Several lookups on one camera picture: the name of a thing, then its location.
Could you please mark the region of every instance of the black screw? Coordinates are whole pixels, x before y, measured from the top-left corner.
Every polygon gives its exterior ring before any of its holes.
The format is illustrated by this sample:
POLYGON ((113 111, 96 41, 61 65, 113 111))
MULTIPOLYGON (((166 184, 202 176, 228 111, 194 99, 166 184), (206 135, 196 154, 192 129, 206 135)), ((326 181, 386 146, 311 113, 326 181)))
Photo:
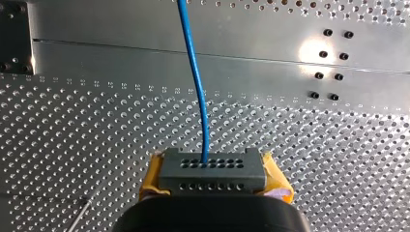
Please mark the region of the black screw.
POLYGON ((0 70, 1 71, 7 71, 11 68, 12 68, 12 66, 9 63, 3 63, 3 64, 0 65, 0 70))
POLYGON ((346 31, 346 32, 344 33, 344 38, 352 39, 354 35, 355 35, 355 34, 354 34, 353 32, 351 32, 351 31, 346 31))
POLYGON ((323 79, 325 75, 322 72, 317 72, 314 77, 316 77, 317 79, 323 79))
POLYGON ((329 99, 330 99, 330 100, 333 100, 333 101, 338 101, 338 95, 336 95, 336 94, 331 94, 331 95, 329 96, 329 99))
POLYGON ((333 35, 333 31, 331 29, 326 29, 323 31, 323 35, 325 36, 332 36, 333 35))
POLYGON ((322 57, 322 58, 326 58, 326 57, 328 57, 328 52, 327 51, 321 51, 321 52, 319 52, 319 56, 322 57))
POLYGON ((25 7, 23 7, 23 6, 18 6, 18 12, 19 12, 20 14, 24 14, 24 13, 26 12, 25 7))
POLYGON ((26 72, 26 73, 29 73, 29 72, 31 72, 32 70, 33 70, 33 69, 31 68, 30 65, 25 65, 25 66, 23 66, 23 71, 26 72))
POLYGON ((336 79, 336 80, 342 80, 342 79, 343 79, 343 75, 340 74, 340 73, 337 73, 337 74, 335 75, 335 79, 336 79))
POLYGON ((319 98, 319 94, 316 93, 316 92, 310 92, 309 95, 310 95, 310 97, 313 98, 313 99, 318 99, 318 98, 319 98))
POLYGON ((340 58, 340 60, 347 60, 349 59, 349 55, 343 52, 343 53, 340 53, 338 58, 340 58))

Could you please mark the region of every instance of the perforated metal panel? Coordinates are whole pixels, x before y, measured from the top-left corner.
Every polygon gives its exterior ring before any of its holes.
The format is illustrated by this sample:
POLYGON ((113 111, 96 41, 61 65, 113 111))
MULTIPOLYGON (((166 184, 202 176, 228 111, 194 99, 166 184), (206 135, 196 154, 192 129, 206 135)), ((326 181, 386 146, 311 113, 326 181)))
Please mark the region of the perforated metal panel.
MULTIPOLYGON (((313 2, 191 1, 211 151, 272 151, 313 231, 408 231, 408 3, 313 2)), ((76 230, 110 231, 150 154, 201 148, 176 4, 40 0, 30 15, 38 74, 0 80, 4 229, 67 231, 88 196, 76 230)))

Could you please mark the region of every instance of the blue wire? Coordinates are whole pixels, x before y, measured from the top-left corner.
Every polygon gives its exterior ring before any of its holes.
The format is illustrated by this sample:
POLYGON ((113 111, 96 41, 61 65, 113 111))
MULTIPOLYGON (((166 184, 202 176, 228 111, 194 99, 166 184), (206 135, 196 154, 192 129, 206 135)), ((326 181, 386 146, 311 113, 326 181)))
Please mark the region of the blue wire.
POLYGON ((198 64, 196 63, 195 47, 193 46, 192 34, 190 32, 190 18, 188 16, 186 0, 178 0, 178 9, 180 13, 182 28, 184 31, 185 43, 187 46, 188 56, 190 57, 190 69, 192 70, 193 80, 195 82, 196 94, 199 101, 199 109, 201 112, 202 121, 202 156, 201 162, 208 161, 209 148, 209 130, 208 116, 206 110, 205 94, 202 88, 201 75, 199 73, 198 64))

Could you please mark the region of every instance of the gray terminal block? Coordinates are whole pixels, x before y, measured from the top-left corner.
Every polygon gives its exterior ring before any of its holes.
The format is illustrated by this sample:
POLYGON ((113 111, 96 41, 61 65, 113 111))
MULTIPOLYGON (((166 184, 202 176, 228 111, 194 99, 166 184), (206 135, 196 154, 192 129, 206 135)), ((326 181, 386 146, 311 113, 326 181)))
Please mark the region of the gray terminal block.
POLYGON ((172 195, 247 194, 266 185, 262 158, 257 149, 239 153, 210 153, 200 162, 200 153, 180 153, 177 148, 164 152, 159 176, 160 189, 172 195))

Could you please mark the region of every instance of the dark hole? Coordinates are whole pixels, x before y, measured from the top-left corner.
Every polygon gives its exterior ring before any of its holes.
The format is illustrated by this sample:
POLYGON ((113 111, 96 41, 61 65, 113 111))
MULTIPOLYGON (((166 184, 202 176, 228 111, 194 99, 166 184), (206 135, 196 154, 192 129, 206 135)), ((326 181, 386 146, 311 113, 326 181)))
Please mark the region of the dark hole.
POLYGON ((237 190, 243 190, 244 189, 244 184, 239 184, 238 186, 236 186, 237 190))
POLYGON ((218 190, 223 190, 225 189, 225 185, 224 184, 218 184, 218 190))
POLYGON ((199 190, 204 190, 204 189, 205 189, 205 185, 204 185, 204 184, 198 184, 198 189, 199 189, 199 190))
POLYGON ((214 190, 215 189, 215 184, 209 184, 208 189, 209 190, 214 190))
POLYGON ((227 188, 228 188, 228 190, 233 190, 235 188, 235 186, 233 184, 228 184, 227 188))

